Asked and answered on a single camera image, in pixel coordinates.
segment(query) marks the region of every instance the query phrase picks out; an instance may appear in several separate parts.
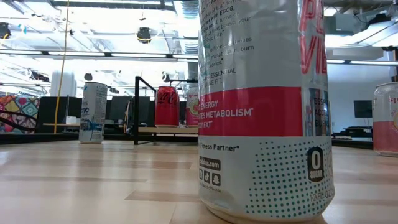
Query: aluminum can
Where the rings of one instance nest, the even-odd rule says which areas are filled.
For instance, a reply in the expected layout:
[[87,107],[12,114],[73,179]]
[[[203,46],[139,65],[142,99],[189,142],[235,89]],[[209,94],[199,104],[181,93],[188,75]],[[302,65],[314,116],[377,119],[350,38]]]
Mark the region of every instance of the aluminum can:
[[175,128],[180,124],[180,98],[172,86],[161,86],[156,93],[155,125]]
[[199,110],[199,89],[197,86],[191,87],[187,92],[187,108],[186,119],[189,128],[198,127],[198,110]]
[[398,83],[376,87],[373,103],[373,147],[383,156],[398,156]]
[[232,223],[335,194],[322,0],[200,0],[199,196]]
[[101,144],[104,140],[106,96],[108,87],[86,82],[83,89],[80,116],[80,143]]

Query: white wall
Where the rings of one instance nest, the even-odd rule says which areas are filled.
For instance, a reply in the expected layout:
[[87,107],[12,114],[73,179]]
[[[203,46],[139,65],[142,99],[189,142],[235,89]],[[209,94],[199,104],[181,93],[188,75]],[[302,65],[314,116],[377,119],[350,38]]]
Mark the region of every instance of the white wall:
[[373,100],[377,85],[391,81],[393,67],[362,65],[329,65],[329,99],[333,131],[349,126],[367,126],[363,118],[355,118],[354,100]]

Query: red can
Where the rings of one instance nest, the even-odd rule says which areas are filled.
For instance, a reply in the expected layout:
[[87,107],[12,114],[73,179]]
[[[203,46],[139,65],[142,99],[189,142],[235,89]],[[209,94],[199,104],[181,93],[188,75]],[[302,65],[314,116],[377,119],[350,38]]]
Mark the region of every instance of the red can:
[[155,125],[178,127],[180,119],[180,97],[172,86],[161,86],[156,94]]

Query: colorful mural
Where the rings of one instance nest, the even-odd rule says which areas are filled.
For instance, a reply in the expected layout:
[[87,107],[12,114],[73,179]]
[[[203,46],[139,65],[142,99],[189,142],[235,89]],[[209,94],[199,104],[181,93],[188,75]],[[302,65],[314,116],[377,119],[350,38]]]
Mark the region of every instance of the colorful mural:
[[[0,112],[0,118],[4,118],[12,122],[13,124],[16,124],[15,126],[17,127],[22,126],[25,128],[35,128],[36,121],[24,115],[37,118],[37,112],[39,111],[39,99],[18,96],[2,96],[0,97],[0,111],[13,112],[14,114]],[[34,131],[20,130],[1,121],[0,132],[11,132],[19,134],[34,133]]]

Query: dotted pattern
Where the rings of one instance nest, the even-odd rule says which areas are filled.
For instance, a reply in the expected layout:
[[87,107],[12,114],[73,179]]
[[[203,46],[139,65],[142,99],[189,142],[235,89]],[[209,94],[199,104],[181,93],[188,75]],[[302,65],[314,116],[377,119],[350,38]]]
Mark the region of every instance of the dotted pattern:
[[[320,182],[311,182],[307,173],[307,151],[317,146],[323,149],[325,177]],[[246,213],[271,218],[320,215],[335,193],[333,168],[329,165],[330,140],[323,144],[302,141],[286,145],[271,141],[262,142],[259,147]]]

